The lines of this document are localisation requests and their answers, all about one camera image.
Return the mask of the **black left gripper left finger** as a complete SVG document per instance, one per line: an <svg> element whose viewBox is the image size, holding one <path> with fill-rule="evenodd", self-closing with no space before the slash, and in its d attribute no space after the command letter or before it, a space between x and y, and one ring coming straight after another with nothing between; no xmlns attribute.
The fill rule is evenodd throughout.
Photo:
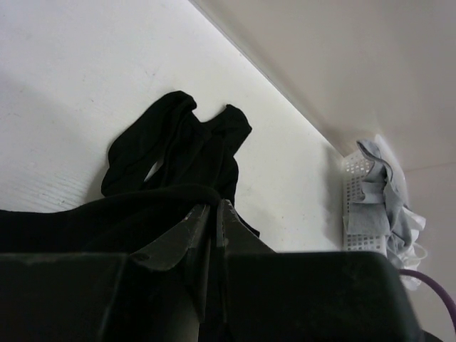
<svg viewBox="0 0 456 342"><path fill-rule="evenodd" d="M197 341L207 303L210 207L197 205L133 260L154 276L146 312L146 341Z"/></svg>

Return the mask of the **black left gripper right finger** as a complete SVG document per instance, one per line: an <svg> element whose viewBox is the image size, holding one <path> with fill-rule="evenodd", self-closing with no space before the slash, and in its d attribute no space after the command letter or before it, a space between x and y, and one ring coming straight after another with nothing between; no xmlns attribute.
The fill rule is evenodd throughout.
<svg viewBox="0 0 456 342"><path fill-rule="evenodd" d="M217 210L217 266L223 322L230 341L268 341L275 335L276 253L224 200Z"/></svg>

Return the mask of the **black tank top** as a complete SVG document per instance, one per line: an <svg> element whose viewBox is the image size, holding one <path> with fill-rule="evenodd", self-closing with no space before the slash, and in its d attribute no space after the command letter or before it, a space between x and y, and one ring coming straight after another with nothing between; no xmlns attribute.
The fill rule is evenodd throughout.
<svg viewBox="0 0 456 342"><path fill-rule="evenodd" d="M196 107L182 91L156 100L110 146L100 200L49 214L2 211L1 251L132 254L193 207L233 200L234 156L252 127L233 105L206 122Z"/></svg>

